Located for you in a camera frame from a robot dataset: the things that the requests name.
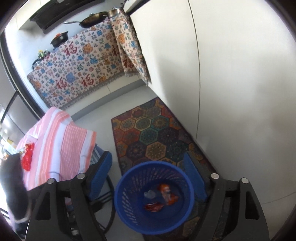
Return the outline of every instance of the blue wastebasket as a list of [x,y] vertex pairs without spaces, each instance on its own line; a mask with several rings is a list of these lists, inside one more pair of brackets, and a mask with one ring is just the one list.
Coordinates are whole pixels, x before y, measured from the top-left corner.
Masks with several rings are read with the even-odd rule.
[[[159,212],[144,209],[151,202],[144,193],[159,184],[168,184],[179,197],[173,205]],[[187,175],[178,167],[164,161],[148,161],[128,170],[117,184],[115,208],[120,219],[131,229],[148,235],[170,232],[186,221],[194,204],[194,190]]]

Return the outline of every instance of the pan handle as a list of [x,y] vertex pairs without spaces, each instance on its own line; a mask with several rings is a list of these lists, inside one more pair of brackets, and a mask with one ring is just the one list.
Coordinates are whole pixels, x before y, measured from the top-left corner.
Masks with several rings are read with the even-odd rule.
[[70,23],[80,23],[79,21],[69,21],[69,22],[64,22],[63,24],[70,24]]

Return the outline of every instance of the black pot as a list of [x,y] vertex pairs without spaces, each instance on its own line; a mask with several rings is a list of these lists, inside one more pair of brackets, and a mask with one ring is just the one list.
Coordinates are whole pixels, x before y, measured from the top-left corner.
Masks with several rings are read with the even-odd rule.
[[64,32],[64,33],[56,36],[50,44],[52,44],[52,46],[54,46],[54,48],[57,48],[57,47],[61,46],[63,43],[65,43],[68,39],[69,39],[69,36],[68,36],[68,31],[67,31],[67,32]]

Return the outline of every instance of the red wrapper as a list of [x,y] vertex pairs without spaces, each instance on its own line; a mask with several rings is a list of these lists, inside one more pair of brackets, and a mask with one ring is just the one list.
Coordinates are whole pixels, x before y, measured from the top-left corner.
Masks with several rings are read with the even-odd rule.
[[25,154],[21,161],[22,168],[26,171],[31,170],[31,162],[32,162],[34,147],[35,147],[35,143],[26,144]]
[[160,184],[158,190],[161,192],[167,205],[172,205],[178,201],[179,197],[171,193],[170,186],[168,184]]
[[156,213],[159,212],[163,208],[164,204],[160,202],[149,203],[144,206],[147,211]]

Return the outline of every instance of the range hood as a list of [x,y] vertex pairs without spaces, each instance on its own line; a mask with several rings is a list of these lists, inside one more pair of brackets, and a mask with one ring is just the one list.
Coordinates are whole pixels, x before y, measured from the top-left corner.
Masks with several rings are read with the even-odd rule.
[[50,32],[63,20],[105,0],[51,0],[35,12],[30,20],[36,22],[43,33]]

